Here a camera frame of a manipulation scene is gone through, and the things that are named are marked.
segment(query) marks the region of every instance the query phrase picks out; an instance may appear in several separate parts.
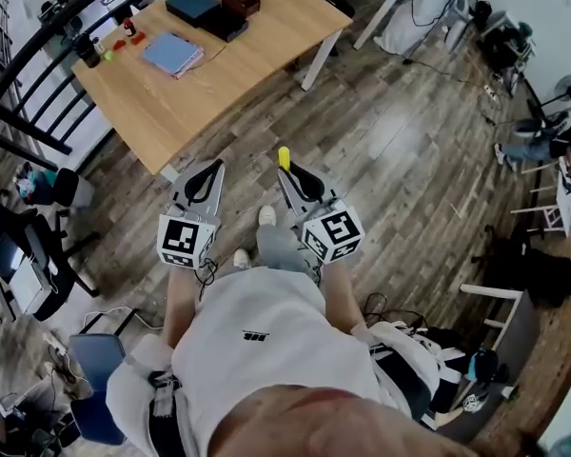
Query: blue chair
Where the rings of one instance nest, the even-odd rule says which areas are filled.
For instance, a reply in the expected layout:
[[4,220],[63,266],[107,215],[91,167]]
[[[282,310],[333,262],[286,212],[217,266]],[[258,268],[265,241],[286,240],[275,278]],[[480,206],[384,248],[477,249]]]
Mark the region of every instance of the blue chair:
[[125,435],[114,424],[106,406],[106,388],[108,378],[125,359],[125,350],[118,336],[136,311],[131,311],[114,334],[87,333],[103,316],[98,314],[78,335],[69,337],[70,349],[93,390],[90,398],[72,401],[70,408],[80,434],[92,442],[109,446],[120,446],[125,442]]

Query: jeans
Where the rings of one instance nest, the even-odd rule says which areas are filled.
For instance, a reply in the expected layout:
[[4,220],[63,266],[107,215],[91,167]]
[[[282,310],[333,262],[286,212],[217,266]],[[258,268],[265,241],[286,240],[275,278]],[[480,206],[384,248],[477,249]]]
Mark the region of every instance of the jeans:
[[550,137],[540,137],[521,146],[502,146],[502,152],[510,161],[516,163],[522,161],[539,163],[552,159],[550,156]]
[[[298,240],[294,232],[288,228],[272,225],[260,225],[256,232],[256,244],[261,266],[271,269],[302,272],[315,279],[312,267],[317,260],[311,251]],[[227,268],[218,273],[222,278],[241,271],[239,268]]]

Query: yellow handle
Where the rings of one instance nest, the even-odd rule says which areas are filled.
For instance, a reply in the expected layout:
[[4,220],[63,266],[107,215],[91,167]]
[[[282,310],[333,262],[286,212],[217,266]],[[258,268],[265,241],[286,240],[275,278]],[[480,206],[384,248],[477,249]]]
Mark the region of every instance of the yellow handle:
[[289,172],[289,149],[279,148],[279,166]]

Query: white t-shirt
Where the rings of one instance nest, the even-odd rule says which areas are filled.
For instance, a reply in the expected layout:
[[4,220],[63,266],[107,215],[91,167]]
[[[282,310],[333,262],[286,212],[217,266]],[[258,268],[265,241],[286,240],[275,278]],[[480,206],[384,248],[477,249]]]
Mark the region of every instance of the white t-shirt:
[[[356,331],[361,340],[327,322],[324,296],[302,273],[254,268],[208,287],[170,357],[186,395],[199,455],[207,455],[212,433],[235,405],[263,387],[342,389],[409,414],[397,388],[383,384],[384,378],[379,382],[368,349],[373,336],[365,327]],[[433,395],[439,376],[431,355],[395,328],[392,335],[396,346],[406,346],[396,349],[410,354],[413,366],[420,359],[418,366],[428,364],[429,371],[416,370]],[[141,345],[132,352],[139,363],[155,370],[168,366],[170,349],[159,347],[158,338]],[[149,387],[135,379],[133,369],[121,365],[108,382],[107,403],[117,426],[137,447],[154,455],[144,427],[152,391],[132,387],[140,382]]]

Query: power strip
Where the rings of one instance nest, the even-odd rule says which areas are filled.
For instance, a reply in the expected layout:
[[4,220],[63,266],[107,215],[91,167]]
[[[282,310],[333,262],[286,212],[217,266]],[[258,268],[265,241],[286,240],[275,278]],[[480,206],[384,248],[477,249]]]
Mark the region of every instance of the power strip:
[[57,353],[64,355],[68,352],[68,348],[64,346],[51,332],[43,332],[42,339],[51,347],[53,347]]
[[497,93],[488,85],[484,85],[484,91],[488,95],[488,97],[493,100],[495,103],[499,104],[499,99],[497,98]]

